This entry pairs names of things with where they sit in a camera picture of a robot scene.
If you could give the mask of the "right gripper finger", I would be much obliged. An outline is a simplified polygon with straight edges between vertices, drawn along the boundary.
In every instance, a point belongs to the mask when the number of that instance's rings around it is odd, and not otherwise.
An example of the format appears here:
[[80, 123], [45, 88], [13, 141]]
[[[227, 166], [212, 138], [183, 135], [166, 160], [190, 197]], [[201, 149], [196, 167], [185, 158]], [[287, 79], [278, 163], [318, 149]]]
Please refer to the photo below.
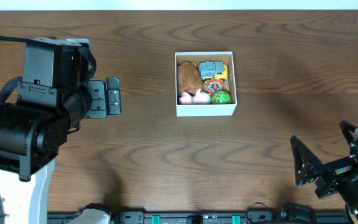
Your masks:
[[314, 182], [321, 175], [322, 162], [295, 135], [290, 138], [298, 187]]
[[340, 129], [342, 131], [342, 134], [344, 136], [344, 138], [346, 139], [347, 143], [350, 144], [354, 141], [354, 133], [355, 130], [357, 129], [357, 126], [342, 120], [339, 123]]

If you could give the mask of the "brown plush toy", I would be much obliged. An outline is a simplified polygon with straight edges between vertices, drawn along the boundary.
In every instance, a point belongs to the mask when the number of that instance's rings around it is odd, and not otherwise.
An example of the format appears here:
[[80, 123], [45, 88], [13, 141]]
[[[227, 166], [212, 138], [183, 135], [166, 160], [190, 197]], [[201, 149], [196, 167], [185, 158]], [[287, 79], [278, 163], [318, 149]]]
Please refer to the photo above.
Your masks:
[[198, 90], [203, 90], [203, 82], [196, 69], [195, 62], [183, 62], [177, 68], [178, 96], [183, 92], [195, 95]]

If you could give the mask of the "pink white pig toy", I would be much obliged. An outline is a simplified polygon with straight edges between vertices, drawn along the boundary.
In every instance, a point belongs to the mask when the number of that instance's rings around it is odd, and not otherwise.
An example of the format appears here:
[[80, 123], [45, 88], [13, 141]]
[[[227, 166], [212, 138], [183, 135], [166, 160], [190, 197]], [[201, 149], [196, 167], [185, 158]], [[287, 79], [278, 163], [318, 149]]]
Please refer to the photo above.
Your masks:
[[198, 89], [195, 95], [183, 92], [178, 99], [180, 105], [208, 105], [211, 103], [211, 96], [205, 91]]

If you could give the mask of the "yellow grey toy truck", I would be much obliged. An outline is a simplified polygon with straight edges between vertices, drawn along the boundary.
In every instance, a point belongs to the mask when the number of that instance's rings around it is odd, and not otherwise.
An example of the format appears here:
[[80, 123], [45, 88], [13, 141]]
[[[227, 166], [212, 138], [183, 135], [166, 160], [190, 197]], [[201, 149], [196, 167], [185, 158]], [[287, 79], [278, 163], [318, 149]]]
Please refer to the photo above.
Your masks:
[[217, 78], [223, 82], [228, 79], [227, 65], [222, 61], [205, 61], [199, 65], [199, 75], [204, 83]]

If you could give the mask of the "orange round basket toy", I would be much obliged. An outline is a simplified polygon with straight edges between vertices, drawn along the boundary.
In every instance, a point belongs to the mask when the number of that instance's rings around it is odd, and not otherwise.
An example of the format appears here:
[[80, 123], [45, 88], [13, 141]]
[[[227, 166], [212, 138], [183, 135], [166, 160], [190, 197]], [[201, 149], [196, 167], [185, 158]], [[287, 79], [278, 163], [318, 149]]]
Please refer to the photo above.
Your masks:
[[208, 91], [210, 95], [214, 95], [216, 92], [223, 89], [224, 82], [218, 78], [212, 78], [207, 84]]

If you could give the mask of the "green number ball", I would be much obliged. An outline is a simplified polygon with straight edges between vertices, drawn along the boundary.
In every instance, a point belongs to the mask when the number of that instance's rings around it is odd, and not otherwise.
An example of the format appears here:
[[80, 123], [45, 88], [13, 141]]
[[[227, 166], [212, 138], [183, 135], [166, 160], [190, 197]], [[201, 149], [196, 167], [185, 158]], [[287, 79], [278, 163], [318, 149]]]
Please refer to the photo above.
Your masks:
[[231, 104], [232, 97], [227, 91], [221, 90], [214, 93], [211, 97], [211, 103], [214, 105]]

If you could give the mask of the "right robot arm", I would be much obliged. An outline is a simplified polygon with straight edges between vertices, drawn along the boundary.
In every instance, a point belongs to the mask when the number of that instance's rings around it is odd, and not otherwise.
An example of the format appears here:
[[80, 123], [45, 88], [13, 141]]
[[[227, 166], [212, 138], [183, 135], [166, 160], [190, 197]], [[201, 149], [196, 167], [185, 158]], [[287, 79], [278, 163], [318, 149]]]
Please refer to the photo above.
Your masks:
[[339, 194], [347, 211], [358, 221], [358, 126], [341, 121], [340, 129], [349, 145], [349, 155], [325, 164], [295, 135], [290, 138], [295, 183], [300, 187], [314, 182], [318, 198]]

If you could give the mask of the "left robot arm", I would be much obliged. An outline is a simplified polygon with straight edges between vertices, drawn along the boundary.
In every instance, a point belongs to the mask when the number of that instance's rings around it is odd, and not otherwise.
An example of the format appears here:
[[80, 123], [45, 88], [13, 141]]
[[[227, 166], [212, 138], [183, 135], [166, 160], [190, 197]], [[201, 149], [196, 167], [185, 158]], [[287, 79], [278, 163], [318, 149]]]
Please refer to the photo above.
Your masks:
[[0, 223], [46, 223], [60, 146], [82, 120], [120, 113], [118, 77], [64, 86], [9, 80], [0, 91]]

